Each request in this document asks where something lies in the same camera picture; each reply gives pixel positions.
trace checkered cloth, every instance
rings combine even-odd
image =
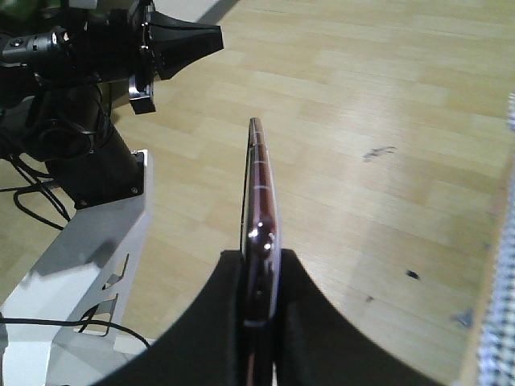
[[[508,126],[515,131],[515,94],[509,98]],[[478,386],[515,385],[515,171],[478,356]]]

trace metal frame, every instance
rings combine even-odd
[[[0,307],[2,317],[76,321],[99,305],[96,314],[122,321],[154,199],[152,157],[142,152],[144,192],[77,211]],[[116,338],[112,328],[99,336],[70,327],[7,324],[3,385],[94,383],[134,357],[115,350]]]

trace wooden floor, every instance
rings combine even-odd
[[[452,316],[476,303],[513,149],[514,18],[508,0],[240,0],[220,23],[226,49],[156,84],[157,113],[116,111],[156,175],[124,323],[157,337],[237,248],[257,116],[284,246],[369,337],[457,379],[468,330]],[[2,186],[18,183],[2,165]],[[5,297],[56,233],[0,199]]]

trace smartphone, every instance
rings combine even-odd
[[[281,266],[281,229],[265,134],[250,119],[241,214],[242,357],[245,386],[270,386],[274,362],[273,321]]]

